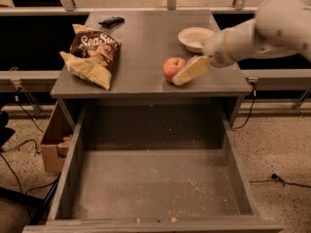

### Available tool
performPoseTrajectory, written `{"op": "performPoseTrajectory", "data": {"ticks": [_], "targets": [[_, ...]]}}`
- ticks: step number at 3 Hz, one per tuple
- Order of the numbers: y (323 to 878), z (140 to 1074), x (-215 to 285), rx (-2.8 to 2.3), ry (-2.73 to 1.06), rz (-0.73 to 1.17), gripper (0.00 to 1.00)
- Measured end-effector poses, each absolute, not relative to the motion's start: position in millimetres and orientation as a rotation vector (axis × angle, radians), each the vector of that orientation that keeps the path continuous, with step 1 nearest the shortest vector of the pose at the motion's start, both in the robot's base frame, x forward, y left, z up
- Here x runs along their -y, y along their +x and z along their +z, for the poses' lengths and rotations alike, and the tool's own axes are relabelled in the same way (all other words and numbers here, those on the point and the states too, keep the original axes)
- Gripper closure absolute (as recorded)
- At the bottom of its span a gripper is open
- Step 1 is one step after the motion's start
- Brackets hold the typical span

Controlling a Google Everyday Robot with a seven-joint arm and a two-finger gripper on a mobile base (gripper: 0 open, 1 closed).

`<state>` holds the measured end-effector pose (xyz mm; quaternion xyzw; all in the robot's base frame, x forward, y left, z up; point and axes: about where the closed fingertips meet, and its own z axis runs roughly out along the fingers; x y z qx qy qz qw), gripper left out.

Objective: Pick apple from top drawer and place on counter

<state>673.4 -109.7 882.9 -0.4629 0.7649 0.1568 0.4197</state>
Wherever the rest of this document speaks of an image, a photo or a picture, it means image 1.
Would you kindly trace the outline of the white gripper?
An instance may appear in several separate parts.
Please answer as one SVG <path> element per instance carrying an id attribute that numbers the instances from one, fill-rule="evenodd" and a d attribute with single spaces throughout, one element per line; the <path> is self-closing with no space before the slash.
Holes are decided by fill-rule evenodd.
<path id="1" fill-rule="evenodd" d="M 224 68 L 237 62 L 232 51 L 236 42 L 236 32 L 232 28 L 219 31 L 209 39 L 203 41 L 202 53 L 195 55 L 172 78 L 175 85 L 183 85 L 210 71 L 211 65 Z"/>

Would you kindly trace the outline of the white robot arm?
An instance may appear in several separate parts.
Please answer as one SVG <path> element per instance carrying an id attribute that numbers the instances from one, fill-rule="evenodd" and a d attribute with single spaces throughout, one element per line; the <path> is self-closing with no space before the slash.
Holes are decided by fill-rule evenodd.
<path id="1" fill-rule="evenodd" d="M 203 41 L 200 56 L 191 58 L 172 78 L 183 85 L 238 61 L 299 53 L 311 61 L 311 11 L 300 0 L 265 0 L 255 17 L 226 28 Z"/>

